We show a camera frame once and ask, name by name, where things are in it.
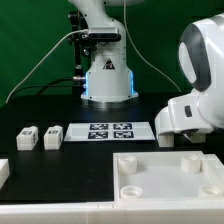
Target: black panel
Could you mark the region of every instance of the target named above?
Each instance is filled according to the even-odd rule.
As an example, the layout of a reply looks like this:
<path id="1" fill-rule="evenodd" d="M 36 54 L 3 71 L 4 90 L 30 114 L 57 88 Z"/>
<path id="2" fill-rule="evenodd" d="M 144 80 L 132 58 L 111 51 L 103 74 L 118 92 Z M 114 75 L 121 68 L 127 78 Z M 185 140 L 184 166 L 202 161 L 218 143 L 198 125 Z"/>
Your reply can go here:
<path id="1" fill-rule="evenodd" d="M 191 85 L 202 92 L 211 85 L 211 72 L 204 38 L 196 25 L 191 24 L 185 29 L 180 40 L 180 43 L 182 42 L 187 47 L 197 77 L 196 81 Z"/>
<path id="2" fill-rule="evenodd" d="M 187 117 L 192 117 L 191 106 L 189 106 L 189 105 L 185 106 L 184 109 L 185 109 L 186 116 Z"/>
<path id="3" fill-rule="evenodd" d="M 180 133 L 184 135 L 184 134 L 195 133 L 197 131 L 199 131 L 199 129 L 194 128 L 194 129 L 188 129 L 188 130 L 181 131 Z"/>

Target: black cable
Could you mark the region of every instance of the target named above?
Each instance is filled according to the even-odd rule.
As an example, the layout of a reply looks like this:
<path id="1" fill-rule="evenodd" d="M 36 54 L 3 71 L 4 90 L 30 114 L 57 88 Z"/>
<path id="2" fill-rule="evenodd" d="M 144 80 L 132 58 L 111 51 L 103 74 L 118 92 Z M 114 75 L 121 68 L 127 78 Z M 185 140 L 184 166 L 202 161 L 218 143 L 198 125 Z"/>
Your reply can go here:
<path id="1" fill-rule="evenodd" d="M 43 88 L 37 92 L 37 95 L 41 95 L 50 86 L 53 86 L 53 85 L 55 85 L 57 83 L 60 83 L 60 82 L 71 81 L 71 80 L 73 80 L 73 78 L 72 77 L 69 77 L 69 78 L 57 79 L 57 80 L 55 80 L 53 82 L 50 82 L 46 86 L 43 86 Z"/>
<path id="2" fill-rule="evenodd" d="M 21 89 L 18 89 L 16 90 L 15 92 L 13 92 L 13 94 L 10 96 L 10 98 L 8 99 L 8 102 L 12 99 L 13 96 L 15 96 L 18 92 L 21 92 L 23 90 L 26 90 L 26 89 L 32 89 L 32 88 L 72 88 L 74 86 L 27 86 L 27 87 L 24 87 L 24 88 L 21 88 Z"/>

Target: black square marker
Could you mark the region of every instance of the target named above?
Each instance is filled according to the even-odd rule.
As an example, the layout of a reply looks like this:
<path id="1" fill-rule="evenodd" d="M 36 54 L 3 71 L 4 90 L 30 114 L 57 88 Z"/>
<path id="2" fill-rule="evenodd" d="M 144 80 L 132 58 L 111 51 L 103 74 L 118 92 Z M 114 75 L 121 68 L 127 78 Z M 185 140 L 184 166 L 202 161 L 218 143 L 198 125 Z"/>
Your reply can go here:
<path id="1" fill-rule="evenodd" d="M 108 130 L 109 124 L 90 124 L 90 130 Z"/>
<path id="2" fill-rule="evenodd" d="M 131 123 L 114 124 L 114 130 L 131 130 L 131 129 L 132 129 Z"/>
<path id="3" fill-rule="evenodd" d="M 107 139 L 108 132 L 107 131 L 96 131 L 89 132 L 88 139 Z"/>
<path id="4" fill-rule="evenodd" d="M 133 131 L 115 131 L 114 138 L 134 138 Z"/>

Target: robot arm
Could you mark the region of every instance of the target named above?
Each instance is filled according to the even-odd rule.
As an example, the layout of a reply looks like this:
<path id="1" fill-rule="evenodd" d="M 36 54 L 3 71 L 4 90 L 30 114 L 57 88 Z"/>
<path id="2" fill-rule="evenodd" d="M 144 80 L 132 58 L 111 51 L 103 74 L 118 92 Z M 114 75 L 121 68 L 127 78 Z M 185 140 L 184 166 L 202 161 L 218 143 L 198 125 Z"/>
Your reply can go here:
<path id="1" fill-rule="evenodd" d="M 120 107 L 136 101 L 133 74 L 126 61 L 126 31 L 120 22 L 110 18 L 105 6 L 123 5 L 123 0 L 69 0 L 84 16 L 88 38 L 97 42 L 92 63 L 86 73 L 86 91 L 82 102 L 98 108 Z M 127 4 L 143 0 L 127 0 Z"/>
<path id="2" fill-rule="evenodd" d="M 194 87 L 192 93 L 169 100 L 156 117 L 160 146 L 173 146 L 173 135 L 193 143 L 224 128 L 224 14 L 189 25 L 180 40 L 180 67 Z"/>

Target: white cable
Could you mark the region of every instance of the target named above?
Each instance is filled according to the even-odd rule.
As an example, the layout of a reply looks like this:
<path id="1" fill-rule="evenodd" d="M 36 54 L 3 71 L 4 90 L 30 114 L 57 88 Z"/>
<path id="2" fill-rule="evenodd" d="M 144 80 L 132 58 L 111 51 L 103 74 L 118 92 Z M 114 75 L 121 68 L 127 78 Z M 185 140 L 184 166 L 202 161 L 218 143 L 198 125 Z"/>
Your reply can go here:
<path id="1" fill-rule="evenodd" d="M 166 79 L 168 79 L 177 89 L 179 92 L 182 92 L 180 87 L 170 78 L 168 77 L 166 74 L 164 74 L 162 71 L 160 71 L 158 68 L 156 68 L 154 65 L 152 65 L 151 63 L 149 63 L 143 56 L 142 54 L 139 52 L 139 50 L 137 49 L 137 47 L 135 46 L 132 38 L 131 38 L 131 35 L 129 33 L 129 30 L 128 30 L 128 26 L 127 26 L 127 0 L 124 0 L 124 25 L 125 25 L 125 29 L 126 29 L 126 32 L 127 32 L 127 35 L 128 35 L 128 38 L 134 48 L 134 50 L 136 51 L 136 53 L 138 54 L 138 56 L 147 64 L 149 65 L 150 67 L 152 67 L 153 69 L 155 69 L 157 72 L 159 72 L 162 76 L 164 76 Z"/>
<path id="2" fill-rule="evenodd" d="M 6 103 L 8 103 L 11 95 L 14 93 L 14 91 L 21 86 L 35 71 L 36 69 L 50 56 L 50 54 L 61 44 L 61 42 L 63 42 L 67 37 L 69 37 L 72 34 L 75 33 L 81 33 L 81 32 L 86 32 L 88 31 L 86 30 L 79 30 L 79 31 L 73 31 L 71 33 L 68 33 L 67 35 L 65 35 L 61 40 L 58 41 L 58 43 L 43 57 L 43 59 L 29 72 L 29 74 L 9 93 L 7 99 L 6 99 Z"/>

